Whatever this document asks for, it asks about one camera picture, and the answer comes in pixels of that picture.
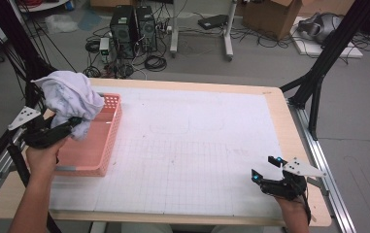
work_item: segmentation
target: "pink plastic basket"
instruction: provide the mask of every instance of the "pink plastic basket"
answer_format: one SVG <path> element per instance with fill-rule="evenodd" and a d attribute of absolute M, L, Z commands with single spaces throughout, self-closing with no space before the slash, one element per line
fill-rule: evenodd
<path fill-rule="evenodd" d="M 104 94 L 105 106 L 91 122 L 82 141 L 67 140 L 58 154 L 55 174 L 103 177 L 106 175 L 121 119 L 120 96 Z"/>

